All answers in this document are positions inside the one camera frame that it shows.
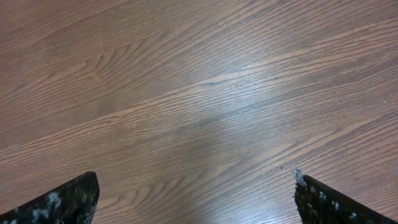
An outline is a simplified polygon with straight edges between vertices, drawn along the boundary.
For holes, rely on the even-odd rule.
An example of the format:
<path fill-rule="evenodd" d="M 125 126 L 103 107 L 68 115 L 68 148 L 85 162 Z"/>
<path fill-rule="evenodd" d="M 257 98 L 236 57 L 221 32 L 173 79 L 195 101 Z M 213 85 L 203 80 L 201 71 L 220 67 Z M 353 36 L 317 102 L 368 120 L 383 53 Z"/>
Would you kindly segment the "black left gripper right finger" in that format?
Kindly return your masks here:
<path fill-rule="evenodd" d="M 303 224 L 397 224 L 324 183 L 295 170 L 295 204 Z"/>

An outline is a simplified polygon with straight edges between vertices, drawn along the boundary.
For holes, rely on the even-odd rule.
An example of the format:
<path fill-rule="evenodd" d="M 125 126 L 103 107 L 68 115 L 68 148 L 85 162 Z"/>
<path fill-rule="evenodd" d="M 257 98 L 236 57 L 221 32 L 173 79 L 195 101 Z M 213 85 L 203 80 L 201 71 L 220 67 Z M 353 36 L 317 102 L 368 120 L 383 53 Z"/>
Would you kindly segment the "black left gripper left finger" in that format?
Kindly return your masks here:
<path fill-rule="evenodd" d="M 99 196 L 97 175 L 88 171 L 1 214 L 1 224 L 91 224 Z"/>

